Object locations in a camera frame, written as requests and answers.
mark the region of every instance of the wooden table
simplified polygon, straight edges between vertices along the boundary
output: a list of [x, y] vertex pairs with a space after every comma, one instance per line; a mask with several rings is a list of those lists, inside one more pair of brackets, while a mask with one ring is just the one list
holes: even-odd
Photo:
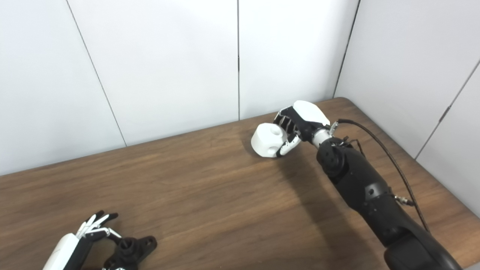
[[[353, 119], [377, 134], [437, 240], [462, 267], [480, 260], [474, 214], [349, 100], [318, 105], [331, 120]], [[281, 159], [253, 152], [256, 126], [274, 115], [0, 177], [0, 268], [42, 269], [64, 234], [103, 209], [120, 214], [107, 223], [120, 234], [157, 238], [141, 270], [386, 269], [384, 248], [322, 173], [312, 145]], [[345, 124], [336, 135], [358, 138], [394, 192], [408, 195], [367, 134]], [[110, 241], [97, 243], [85, 268], [102, 266], [112, 252]]]

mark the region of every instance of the robotic arm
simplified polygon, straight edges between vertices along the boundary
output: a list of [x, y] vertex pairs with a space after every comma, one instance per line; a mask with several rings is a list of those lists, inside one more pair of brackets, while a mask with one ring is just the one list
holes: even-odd
[[399, 205], [415, 202], [395, 196], [362, 152], [347, 138], [334, 137], [339, 123], [350, 122], [341, 119], [330, 125], [316, 105], [296, 101], [282, 109], [273, 124], [260, 124], [251, 143], [257, 154], [271, 158], [286, 155], [301, 141], [313, 144], [318, 163], [339, 194], [385, 246], [384, 258], [391, 270], [460, 270], [453, 257]]
[[114, 241], [117, 246], [102, 270], [138, 270], [138, 264], [156, 248], [156, 240], [153, 236], [122, 238], [113, 229], [102, 227], [117, 217], [117, 213], [104, 215], [99, 211], [85, 220], [76, 234], [64, 235], [43, 270], [80, 270], [93, 243], [103, 238]]

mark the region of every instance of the white object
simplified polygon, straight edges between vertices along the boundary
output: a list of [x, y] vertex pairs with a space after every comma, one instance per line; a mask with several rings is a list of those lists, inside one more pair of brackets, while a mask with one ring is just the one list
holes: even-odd
[[43, 270], [65, 270], [79, 241], [80, 239], [72, 233], [64, 235], [48, 258]]
[[276, 124], [258, 125], [253, 134], [251, 144], [253, 150], [264, 158], [275, 158], [276, 152], [287, 140], [287, 133]]
[[286, 140], [283, 145], [280, 147], [280, 151], [278, 152], [281, 156], [288, 154], [293, 148], [297, 147], [301, 143], [300, 137], [296, 135], [292, 138], [291, 141]]
[[480, 217], [479, 100], [477, 67], [417, 161]]
[[415, 157], [480, 59], [479, 10], [477, 0], [361, 1], [336, 97]]
[[238, 120], [236, 0], [69, 0], [127, 145]]
[[332, 136], [333, 135], [330, 133], [330, 130], [321, 129], [313, 135], [312, 144], [318, 149], [320, 148], [320, 145], [322, 144], [322, 142], [324, 142], [327, 139], [330, 139]]
[[0, 175], [125, 144], [66, 1], [0, 1]]
[[357, 4], [240, 0], [240, 118], [332, 98]]
[[293, 108], [305, 121], [330, 125], [330, 120], [328, 120], [322, 110], [313, 103], [297, 100], [295, 103], [293, 103]]

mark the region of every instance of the panel seam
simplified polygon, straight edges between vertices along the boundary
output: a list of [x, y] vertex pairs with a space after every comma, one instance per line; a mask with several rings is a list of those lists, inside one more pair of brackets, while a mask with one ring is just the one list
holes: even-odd
[[65, 0], [68, 5], [68, 9], [70, 10], [70, 14], [72, 14], [73, 21], [75, 22], [75, 26], [77, 26], [78, 34], [80, 34], [80, 38], [82, 39], [82, 42], [84, 44], [85, 50], [87, 51], [88, 58], [90, 59], [90, 62], [92, 64], [93, 70], [95, 71], [96, 78], [98, 79], [98, 82], [100, 83], [100, 87], [102, 87], [103, 94], [105, 95], [105, 99], [107, 99], [108, 107], [110, 108], [110, 111], [112, 112], [113, 119], [115, 120], [115, 123], [117, 124], [117, 128], [119, 129], [121, 138], [123, 140], [123, 143], [125, 144], [125, 147], [127, 147], [127, 142], [125, 141], [125, 137], [123, 136], [123, 133], [120, 129], [119, 122], [117, 121], [117, 117], [115, 116], [115, 113], [113, 112], [112, 105], [110, 104], [110, 100], [108, 99], [107, 93], [105, 92], [105, 89], [103, 88], [102, 81], [100, 80], [100, 77], [98, 76], [98, 72], [96, 71], [96, 67], [93, 64], [92, 56], [90, 55], [90, 52], [88, 51], [87, 45], [85, 43], [84, 37], [82, 36], [82, 32], [80, 31], [80, 28], [78, 27], [77, 20], [75, 19], [75, 15], [73, 15], [72, 8], [70, 6], [70, 3], [68, 3], [68, 0]]
[[238, 88], [238, 118], [240, 121], [240, 16], [239, 16], [239, 1], [237, 0], [237, 64], [238, 64], [238, 72], [237, 72], [237, 88]]
[[454, 99], [452, 100], [452, 102], [450, 103], [450, 105], [447, 107], [447, 109], [443, 112], [442, 116], [440, 117], [440, 119], [438, 120], [438, 123], [437, 125], [435, 126], [435, 128], [433, 129], [432, 133], [430, 133], [430, 136], [428, 136], [427, 140], [425, 141], [425, 143], [423, 144], [423, 146], [420, 148], [420, 151], [418, 152], [418, 154], [415, 156], [415, 160], [417, 160], [417, 158], [420, 156], [420, 153], [423, 151], [423, 149], [425, 148], [425, 146], [427, 146], [427, 143], [430, 141], [430, 139], [432, 138], [433, 134], [435, 133], [435, 131], [437, 130], [437, 128], [440, 126], [440, 123], [444, 120], [445, 116], [447, 115], [447, 113], [450, 111], [451, 107], [453, 106], [453, 103], [456, 101], [456, 99], [458, 98], [458, 96], [460, 95], [460, 93], [463, 91], [463, 89], [465, 88], [465, 86], [467, 85], [468, 81], [470, 80], [470, 78], [472, 77], [472, 75], [475, 73], [476, 69], [478, 68], [480, 64], [480, 60], [477, 61], [477, 64], [475, 65], [475, 67], [473, 68], [473, 70], [470, 72], [470, 74], [468, 75], [467, 79], [465, 80], [465, 82], [463, 83], [462, 87], [460, 88], [460, 90], [457, 92], [457, 94], [455, 95]]
[[359, 12], [360, 1], [361, 0], [359, 0], [359, 2], [357, 4], [357, 9], [355, 10], [355, 16], [353, 17], [352, 27], [350, 28], [350, 34], [348, 35], [347, 46], [345, 46], [345, 52], [343, 54], [343, 59], [342, 59], [342, 64], [340, 65], [340, 70], [338, 71], [338, 77], [336, 78], [336, 83], [335, 83], [335, 88], [333, 90], [332, 98], [335, 97], [336, 88], [338, 86], [338, 82], [340, 81], [340, 75], [342, 74], [343, 64], [345, 62], [345, 56], [347, 55], [348, 46], [350, 45], [350, 39], [351, 39], [352, 33], [353, 33], [353, 26], [355, 25], [355, 20], [357, 19], [357, 14]]

